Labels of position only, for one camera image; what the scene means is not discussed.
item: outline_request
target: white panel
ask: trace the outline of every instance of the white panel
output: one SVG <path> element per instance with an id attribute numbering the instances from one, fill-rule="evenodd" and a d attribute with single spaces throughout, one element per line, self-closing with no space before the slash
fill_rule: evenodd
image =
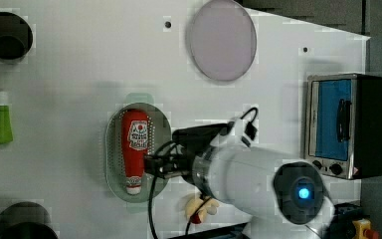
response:
<path id="1" fill-rule="evenodd" d="M 363 41 L 355 35 L 251 11 L 259 40 L 255 63 L 242 78 L 220 85 L 195 69 L 185 44 L 187 22 L 204 2 L 0 0 L 0 8 L 28 17 L 36 34 L 36 48 L 22 63 L 0 64 L 14 132 L 14 141 L 0 146 L 0 211 L 39 200 L 61 238 L 151 238 L 145 210 L 130 212 L 145 205 L 113 196 L 103 174 L 104 129 L 128 93 L 151 93 L 173 127 L 227 120 L 258 105 L 259 144 L 299 153 L 307 72 L 364 70 Z M 174 179 L 157 196 L 161 238 L 183 234 L 183 207 L 193 191 Z M 196 230 L 249 219 L 222 205 Z"/>

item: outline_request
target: oven knob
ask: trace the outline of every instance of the oven knob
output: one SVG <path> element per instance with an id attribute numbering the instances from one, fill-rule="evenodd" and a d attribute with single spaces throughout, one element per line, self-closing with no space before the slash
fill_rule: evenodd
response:
<path id="1" fill-rule="evenodd" d="M 339 175 L 343 171 L 342 167 L 339 164 L 333 164 L 329 168 L 334 175 Z"/>
<path id="2" fill-rule="evenodd" d="M 322 165 L 321 162 L 315 160 L 312 164 L 314 164 L 318 169 L 321 169 Z"/>

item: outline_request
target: bottle label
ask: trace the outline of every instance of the bottle label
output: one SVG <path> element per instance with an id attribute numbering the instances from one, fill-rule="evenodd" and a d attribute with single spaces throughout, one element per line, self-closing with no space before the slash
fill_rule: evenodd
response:
<path id="1" fill-rule="evenodd" d="M 134 187 L 141 185 L 141 177 L 131 176 L 126 179 L 126 185 L 128 187 Z"/>
<path id="2" fill-rule="evenodd" d="M 128 133 L 129 147 L 135 150 L 147 149 L 147 133 L 146 120 L 133 120 Z"/>

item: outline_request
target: clear plastic tray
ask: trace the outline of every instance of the clear plastic tray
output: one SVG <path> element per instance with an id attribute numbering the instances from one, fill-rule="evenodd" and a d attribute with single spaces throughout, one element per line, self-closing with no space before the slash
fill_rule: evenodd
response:
<path id="1" fill-rule="evenodd" d="M 161 144 L 171 139 L 171 128 L 166 116 L 158 108 L 146 103 L 130 104 L 115 113 L 107 125 L 105 134 L 106 166 L 105 177 L 110 190 L 120 199 L 130 203 L 142 203 L 149 199 L 153 175 L 146 174 L 141 179 L 141 192 L 130 195 L 126 192 L 125 168 L 121 149 L 121 116 L 131 109 L 142 110 L 149 117 L 148 153 L 154 153 Z M 158 195 L 166 186 L 168 180 L 158 178 L 154 195 Z"/>

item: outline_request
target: yellow object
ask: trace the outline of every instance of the yellow object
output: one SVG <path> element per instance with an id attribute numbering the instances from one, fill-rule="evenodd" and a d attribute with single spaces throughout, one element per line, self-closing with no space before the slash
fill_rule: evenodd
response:
<path id="1" fill-rule="evenodd" d="M 190 219 L 190 217 L 194 214 L 195 210 L 197 210 L 198 207 L 200 207 L 201 204 L 204 203 L 204 200 L 200 198 L 193 198 L 188 201 L 187 205 L 185 206 L 185 217 L 187 220 Z M 198 213 L 196 215 L 196 218 L 193 218 L 191 221 L 194 224 L 202 223 L 206 220 L 207 214 L 215 215 L 217 213 L 217 208 L 219 207 L 219 202 L 215 199 L 210 199 L 207 201 L 204 206 L 198 210 Z"/>
<path id="2" fill-rule="evenodd" d="M 371 229 L 371 222 L 367 219 L 361 219 L 358 221 L 352 221 L 356 229 L 356 235 L 353 239 L 368 239 L 364 236 L 364 231 Z"/>

